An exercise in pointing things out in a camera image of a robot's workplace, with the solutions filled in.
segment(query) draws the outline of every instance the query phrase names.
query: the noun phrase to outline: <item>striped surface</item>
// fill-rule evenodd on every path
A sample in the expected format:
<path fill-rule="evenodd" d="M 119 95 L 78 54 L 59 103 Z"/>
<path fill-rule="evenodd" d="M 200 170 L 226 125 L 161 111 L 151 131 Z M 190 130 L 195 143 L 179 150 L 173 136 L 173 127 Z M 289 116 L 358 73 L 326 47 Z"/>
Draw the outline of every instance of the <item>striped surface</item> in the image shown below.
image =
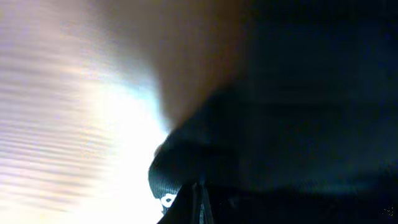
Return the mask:
<path fill-rule="evenodd" d="M 0 0 L 0 223 L 159 218 L 154 91 L 119 79 L 92 10 Z"/>

